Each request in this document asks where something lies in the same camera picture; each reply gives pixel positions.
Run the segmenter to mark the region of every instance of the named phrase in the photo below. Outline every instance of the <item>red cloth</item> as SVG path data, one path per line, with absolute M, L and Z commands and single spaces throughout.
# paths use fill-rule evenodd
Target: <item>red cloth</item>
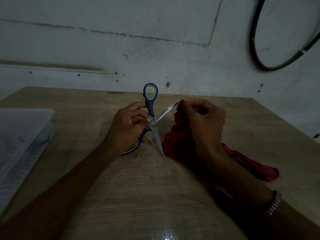
M 207 169 L 196 153 L 196 143 L 191 134 L 190 121 L 184 111 L 184 100 L 181 100 L 178 104 L 174 121 L 176 124 L 173 125 L 171 132 L 166 133 L 162 142 L 164 154 L 184 165 L 200 179 L 214 179 L 213 173 Z M 257 179 L 270 182 L 279 177 L 278 169 L 262 165 L 238 151 L 231 150 L 226 144 L 222 144 L 222 147 L 229 157 Z

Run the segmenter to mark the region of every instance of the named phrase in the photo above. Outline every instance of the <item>scissors blade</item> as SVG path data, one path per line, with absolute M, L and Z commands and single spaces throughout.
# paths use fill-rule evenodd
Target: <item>scissors blade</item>
M 151 131 L 153 133 L 155 141 L 158 144 L 158 147 L 159 147 L 159 149 L 161 151 L 162 156 L 165 157 L 165 154 L 163 153 L 163 149 L 162 149 L 162 145 L 161 145 L 161 140 L 160 140 L 160 136 L 159 136 L 159 133 L 158 133 L 158 129 L 155 126 L 151 126 Z
M 163 118 L 163 116 L 165 116 L 170 110 L 172 110 L 174 107 L 176 107 L 178 105 L 178 102 L 175 102 L 174 104 L 171 104 L 168 108 L 166 108 L 164 111 L 162 111 L 161 113 L 157 114 L 154 118 L 153 118 L 153 125 L 155 125 L 156 123 L 158 123 L 159 120 L 161 120 Z

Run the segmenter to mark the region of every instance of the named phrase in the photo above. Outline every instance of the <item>silver bracelet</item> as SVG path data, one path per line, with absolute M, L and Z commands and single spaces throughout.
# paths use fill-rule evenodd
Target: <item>silver bracelet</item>
M 265 213 L 263 213 L 263 215 L 267 214 L 267 215 L 272 216 L 272 214 L 275 212 L 275 210 L 280 205 L 280 202 L 282 200 L 282 195 L 276 190 L 273 191 L 273 194 L 274 194 L 274 199 L 273 199 L 271 205 L 269 206 L 269 208 L 265 211 Z

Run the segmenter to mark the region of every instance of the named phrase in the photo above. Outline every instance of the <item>person's right arm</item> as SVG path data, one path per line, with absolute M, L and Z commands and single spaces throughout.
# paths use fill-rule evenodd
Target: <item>person's right arm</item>
M 185 102 L 198 156 L 220 184 L 252 218 L 261 216 L 273 200 L 273 191 L 232 160 L 221 146 L 226 112 L 206 100 Z M 320 239 L 320 228 L 284 200 L 272 216 L 260 223 L 273 239 Z

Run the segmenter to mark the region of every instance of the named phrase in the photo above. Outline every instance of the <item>hand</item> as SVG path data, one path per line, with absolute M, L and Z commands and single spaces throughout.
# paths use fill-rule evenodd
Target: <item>hand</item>
M 153 117 L 142 110 L 145 107 L 145 102 L 134 102 L 119 109 L 114 116 L 103 143 L 115 158 L 134 145 L 143 129 L 149 127 Z
M 220 150 L 226 111 L 207 100 L 186 101 L 185 111 L 198 156 L 204 159 L 212 150 Z

